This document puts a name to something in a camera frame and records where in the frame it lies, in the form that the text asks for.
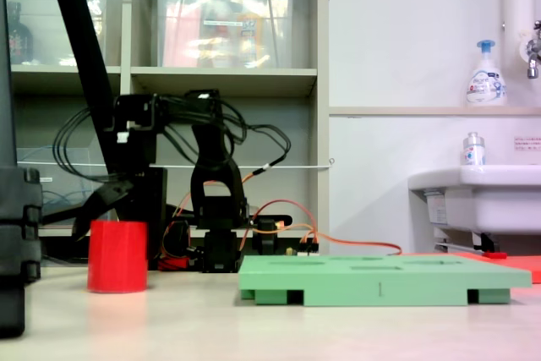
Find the sink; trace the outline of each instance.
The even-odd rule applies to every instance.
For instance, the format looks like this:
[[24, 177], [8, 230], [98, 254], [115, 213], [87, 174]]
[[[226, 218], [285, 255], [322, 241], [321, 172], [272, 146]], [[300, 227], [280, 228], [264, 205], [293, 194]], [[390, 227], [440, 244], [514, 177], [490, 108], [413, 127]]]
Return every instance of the sink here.
[[541, 166], [462, 166], [418, 173], [412, 191], [435, 227], [473, 233], [541, 234]]

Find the green plastic pallet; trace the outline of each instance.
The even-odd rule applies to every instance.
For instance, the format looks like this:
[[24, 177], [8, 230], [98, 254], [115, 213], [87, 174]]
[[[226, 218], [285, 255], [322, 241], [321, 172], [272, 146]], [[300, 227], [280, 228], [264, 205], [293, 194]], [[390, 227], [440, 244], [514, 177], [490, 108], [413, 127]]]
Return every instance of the green plastic pallet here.
[[508, 304], [510, 288], [531, 287], [521, 271], [454, 255], [246, 256], [242, 299], [305, 306]]

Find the red cup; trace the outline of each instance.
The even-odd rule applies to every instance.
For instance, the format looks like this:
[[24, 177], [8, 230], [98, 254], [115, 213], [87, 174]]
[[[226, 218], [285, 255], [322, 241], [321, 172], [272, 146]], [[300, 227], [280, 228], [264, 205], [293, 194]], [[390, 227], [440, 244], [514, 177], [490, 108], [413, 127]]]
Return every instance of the red cup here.
[[146, 240], [146, 223], [94, 220], [90, 224], [88, 290], [144, 291], [148, 270]]

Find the white table surface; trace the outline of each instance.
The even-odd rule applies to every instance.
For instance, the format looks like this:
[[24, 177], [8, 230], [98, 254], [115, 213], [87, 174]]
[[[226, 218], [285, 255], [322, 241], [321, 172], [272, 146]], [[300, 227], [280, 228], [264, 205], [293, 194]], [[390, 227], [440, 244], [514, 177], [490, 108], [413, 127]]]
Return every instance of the white table surface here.
[[157, 273], [144, 293], [85, 291], [85, 268], [45, 268], [23, 338], [2, 361], [541, 360], [541, 286], [510, 305], [256, 307], [236, 275]]

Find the shelf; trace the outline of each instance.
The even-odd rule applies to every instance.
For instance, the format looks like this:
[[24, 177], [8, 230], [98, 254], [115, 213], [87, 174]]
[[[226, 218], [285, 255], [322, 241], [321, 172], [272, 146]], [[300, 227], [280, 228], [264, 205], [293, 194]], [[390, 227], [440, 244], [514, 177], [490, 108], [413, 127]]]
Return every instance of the shelf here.
[[[28, 96], [82, 96], [77, 67], [12, 65], [14, 92]], [[107, 67], [112, 91], [120, 89], [120, 67]]]
[[541, 107], [331, 107], [340, 116], [540, 116]]
[[[286, 232], [279, 232], [278, 238], [301, 238], [306, 234], [308, 230], [287, 230]], [[203, 238], [205, 236], [205, 233], [208, 232], [208, 230], [191, 230], [191, 236], [192, 238]], [[244, 235], [244, 230], [235, 230], [237, 233], [238, 238], [242, 238]], [[55, 226], [55, 225], [49, 225], [45, 227], [41, 227], [39, 229], [38, 235], [40, 237], [70, 237], [71, 236], [71, 226]], [[252, 238], [253, 233], [250, 231], [248, 232], [248, 237]]]
[[306, 97], [317, 69], [133, 67], [132, 76], [145, 92], [159, 95], [218, 89], [222, 96]]

